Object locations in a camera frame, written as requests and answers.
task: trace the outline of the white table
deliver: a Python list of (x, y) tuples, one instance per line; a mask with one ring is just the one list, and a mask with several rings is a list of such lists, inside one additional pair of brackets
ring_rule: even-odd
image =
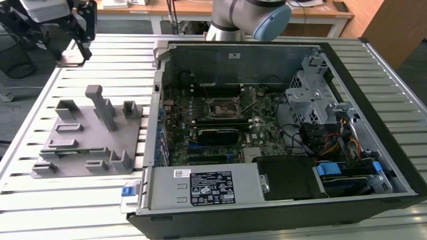
[[(92, 105), (86, 85), (102, 85), (112, 104), (143, 105), (136, 152), (144, 153), (155, 69), (156, 40), (201, 40), (201, 36), (98, 34), (82, 68), (56, 68), (12, 145), (0, 161), (1, 240), (145, 240), (120, 213), (121, 187), (141, 177), (143, 156), (129, 175), (32, 179), (29, 173), (54, 124), (58, 100)], [(427, 111), (375, 50), (357, 39), (283, 37), (279, 41), (328, 42), (379, 112), (416, 169), (427, 179)], [(340, 87), (337, 91), (345, 100)], [(387, 211), (356, 224), (233, 234), (197, 239), (371, 240), (425, 239), (427, 207)]]

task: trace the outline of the motherboard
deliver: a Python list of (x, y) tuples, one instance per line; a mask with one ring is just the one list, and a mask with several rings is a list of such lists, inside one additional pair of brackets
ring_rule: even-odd
[(168, 165), (251, 163), (257, 156), (285, 155), (275, 117), (281, 94), (261, 85), (165, 88)]

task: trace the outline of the cpu socket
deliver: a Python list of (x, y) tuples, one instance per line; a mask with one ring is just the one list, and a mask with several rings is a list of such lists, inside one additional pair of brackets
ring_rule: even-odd
[(207, 101), (209, 119), (240, 119), (240, 102), (232, 98), (216, 98)]

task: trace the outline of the green circuit board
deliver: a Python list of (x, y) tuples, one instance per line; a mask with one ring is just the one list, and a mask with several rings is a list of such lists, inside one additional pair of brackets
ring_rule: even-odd
[[(273, 114), (281, 93), (264, 90), (260, 86), (244, 86), (233, 97), (196, 97), (189, 89), (169, 88), (164, 92), (169, 166), (191, 165), (192, 157), (211, 156), (227, 156), (227, 163), (244, 163), (241, 151), (251, 147), (259, 147), (263, 156), (288, 153)], [(195, 122), (224, 117), (212, 114), (209, 103), (219, 101), (229, 101), (229, 105), (233, 101), (236, 118), (249, 122), (249, 128), (239, 132), (236, 144), (197, 146), (200, 128)]]

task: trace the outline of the barcode sticker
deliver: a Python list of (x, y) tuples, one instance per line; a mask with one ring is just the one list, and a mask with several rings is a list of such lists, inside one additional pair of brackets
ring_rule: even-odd
[(189, 178), (191, 173), (192, 173), (191, 169), (175, 169), (173, 178)]

